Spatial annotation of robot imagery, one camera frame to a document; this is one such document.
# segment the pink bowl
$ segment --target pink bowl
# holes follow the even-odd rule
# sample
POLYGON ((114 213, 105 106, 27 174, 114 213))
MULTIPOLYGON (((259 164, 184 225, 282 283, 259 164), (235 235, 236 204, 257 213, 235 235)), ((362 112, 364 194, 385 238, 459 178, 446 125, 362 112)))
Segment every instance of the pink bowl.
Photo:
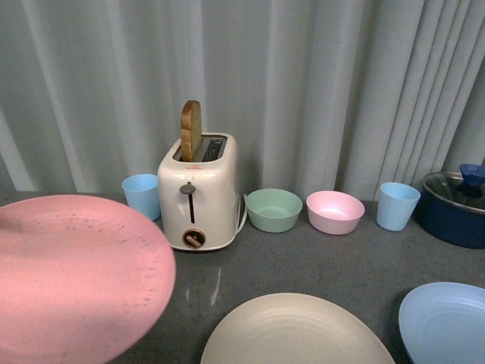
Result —
POLYGON ((318 191, 306 199, 311 225, 326 234, 348 234, 365 212, 358 199, 337 191, 318 191))

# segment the pink plate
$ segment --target pink plate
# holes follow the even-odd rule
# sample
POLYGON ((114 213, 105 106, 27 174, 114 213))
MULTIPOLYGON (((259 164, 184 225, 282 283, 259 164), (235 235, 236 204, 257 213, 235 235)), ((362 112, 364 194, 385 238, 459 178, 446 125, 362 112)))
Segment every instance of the pink plate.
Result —
POLYGON ((0 362, 104 363, 158 320, 175 283, 152 221, 65 195, 0 208, 0 362))

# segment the plate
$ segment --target plate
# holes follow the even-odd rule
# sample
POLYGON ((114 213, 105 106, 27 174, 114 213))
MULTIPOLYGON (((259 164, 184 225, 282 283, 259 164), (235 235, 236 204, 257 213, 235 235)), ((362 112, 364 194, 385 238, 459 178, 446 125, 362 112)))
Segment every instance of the plate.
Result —
POLYGON ((417 287, 401 303, 399 330, 415 364, 481 364, 485 290, 452 282, 417 287))
POLYGON ((201 364, 394 364, 376 335, 321 298, 275 293, 235 308, 210 336, 201 364))
POLYGON ((138 341, 171 297, 161 230, 108 199, 47 196, 0 208, 0 362, 103 363, 138 341))

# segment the toaster knob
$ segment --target toaster knob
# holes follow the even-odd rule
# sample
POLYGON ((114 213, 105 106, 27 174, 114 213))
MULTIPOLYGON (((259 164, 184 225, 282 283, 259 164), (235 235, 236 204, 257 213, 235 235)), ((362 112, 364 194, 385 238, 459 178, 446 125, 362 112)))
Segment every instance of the toaster knob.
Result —
POLYGON ((205 234, 199 229, 189 229, 183 233, 183 242, 193 249, 198 249, 205 243, 205 234))
POLYGON ((190 182, 187 182, 186 184, 180 187, 180 193, 183 193, 184 195, 192 195, 195 191, 196 191, 196 187, 190 182))

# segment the glass lid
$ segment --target glass lid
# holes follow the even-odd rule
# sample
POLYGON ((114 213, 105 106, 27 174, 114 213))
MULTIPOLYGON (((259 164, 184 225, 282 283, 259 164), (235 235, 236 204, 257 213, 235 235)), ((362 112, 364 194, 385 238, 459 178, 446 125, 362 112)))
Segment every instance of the glass lid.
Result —
POLYGON ((423 178, 423 187, 451 205, 485 215, 485 185, 476 187, 466 184, 459 173, 428 174, 423 178))

